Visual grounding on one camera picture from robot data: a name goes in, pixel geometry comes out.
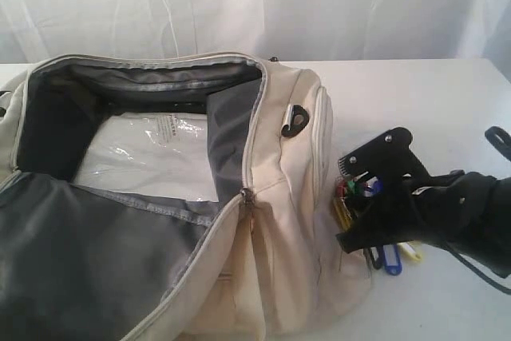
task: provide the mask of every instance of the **white curtain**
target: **white curtain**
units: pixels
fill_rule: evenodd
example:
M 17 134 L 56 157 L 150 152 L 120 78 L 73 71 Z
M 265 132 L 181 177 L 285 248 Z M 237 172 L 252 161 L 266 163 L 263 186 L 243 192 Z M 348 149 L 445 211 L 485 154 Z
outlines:
M 511 78 L 511 0 L 0 0 L 0 62 L 218 50 L 292 61 L 487 57 Z

